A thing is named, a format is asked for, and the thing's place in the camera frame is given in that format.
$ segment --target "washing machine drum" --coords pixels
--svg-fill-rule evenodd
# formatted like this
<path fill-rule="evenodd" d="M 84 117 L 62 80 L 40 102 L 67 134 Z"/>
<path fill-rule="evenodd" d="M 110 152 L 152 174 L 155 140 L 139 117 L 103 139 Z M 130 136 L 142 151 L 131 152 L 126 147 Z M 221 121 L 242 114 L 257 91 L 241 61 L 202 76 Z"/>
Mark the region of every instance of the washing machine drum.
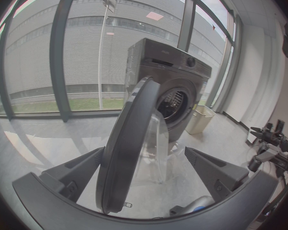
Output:
<path fill-rule="evenodd" d="M 159 93 L 157 109 L 171 130 L 191 115 L 196 89 L 189 79 L 176 78 L 161 84 Z"/>

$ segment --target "beige plastic bin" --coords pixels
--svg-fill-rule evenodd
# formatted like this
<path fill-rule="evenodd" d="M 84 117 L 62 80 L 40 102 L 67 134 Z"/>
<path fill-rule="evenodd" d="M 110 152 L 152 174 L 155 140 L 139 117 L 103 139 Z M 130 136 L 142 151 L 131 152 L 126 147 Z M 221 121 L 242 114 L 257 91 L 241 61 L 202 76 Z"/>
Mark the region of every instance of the beige plastic bin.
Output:
<path fill-rule="evenodd" d="M 203 132 L 216 113 L 205 105 L 198 105 L 189 121 L 186 131 L 193 135 Z"/>

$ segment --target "floor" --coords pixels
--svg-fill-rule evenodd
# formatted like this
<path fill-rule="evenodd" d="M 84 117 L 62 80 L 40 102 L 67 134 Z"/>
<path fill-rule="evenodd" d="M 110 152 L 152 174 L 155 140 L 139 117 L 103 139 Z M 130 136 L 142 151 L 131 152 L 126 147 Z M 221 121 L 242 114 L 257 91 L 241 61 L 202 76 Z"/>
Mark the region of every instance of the floor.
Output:
<path fill-rule="evenodd" d="M 40 175 L 45 169 L 106 145 L 116 119 L 70 119 L 67 123 L 61 120 L 0 119 L 0 192 L 29 228 L 41 229 L 20 203 L 12 181 L 28 172 Z M 167 167 L 166 181 L 154 184 L 151 177 L 143 179 L 139 171 L 126 199 L 133 207 L 123 207 L 121 212 L 112 215 L 127 218 L 167 217 L 172 207 L 186 206 L 200 196 L 210 195 L 183 155 L 184 147 L 193 147 L 246 167 L 247 161 L 256 153 L 245 143 L 246 137 L 244 128 L 221 114 L 216 114 L 201 134 L 189 135 L 184 131 L 178 141 L 169 144 L 170 166 Z M 274 174 L 269 163 L 265 163 L 262 169 Z M 95 211 L 97 172 L 77 202 Z M 281 189 L 280 183 L 273 198 Z"/>

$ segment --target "front-loading washing machine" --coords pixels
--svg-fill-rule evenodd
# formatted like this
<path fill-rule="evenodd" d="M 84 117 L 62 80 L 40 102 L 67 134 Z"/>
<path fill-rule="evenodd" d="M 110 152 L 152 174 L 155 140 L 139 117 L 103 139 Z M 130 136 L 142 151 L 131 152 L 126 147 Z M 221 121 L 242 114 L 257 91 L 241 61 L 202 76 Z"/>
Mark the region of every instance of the front-loading washing machine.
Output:
<path fill-rule="evenodd" d="M 125 100 L 144 77 L 159 83 L 157 110 L 169 130 L 169 142 L 179 139 L 211 76 L 211 67 L 170 45 L 144 38 L 129 48 Z"/>

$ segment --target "building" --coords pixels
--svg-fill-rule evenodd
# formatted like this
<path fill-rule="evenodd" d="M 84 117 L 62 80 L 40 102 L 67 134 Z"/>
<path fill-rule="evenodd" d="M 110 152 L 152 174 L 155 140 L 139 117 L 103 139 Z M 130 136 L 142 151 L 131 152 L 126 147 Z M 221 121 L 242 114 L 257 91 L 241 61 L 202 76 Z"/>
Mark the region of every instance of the building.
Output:
<path fill-rule="evenodd" d="M 25 3 L 14 15 L 4 53 L 5 81 L 12 105 L 55 100 L 49 42 L 59 1 Z M 105 10 L 102 0 L 73 0 L 63 49 L 69 100 L 98 98 L 98 53 Z M 102 47 L 101 84 L 105 101 L 123 98 L 127 50 L 132 44 L 147 37 L 177 47 L 183 12 L 181 0 L 117 0 L 115 13 L 108 12 Z M 212 67 L 203 96 L 208 96 L 217 77 L 224 46 L 225 40 L 196 13 L 189 53 Z M 54 102 L 48 111 L 56 108 Z"/>

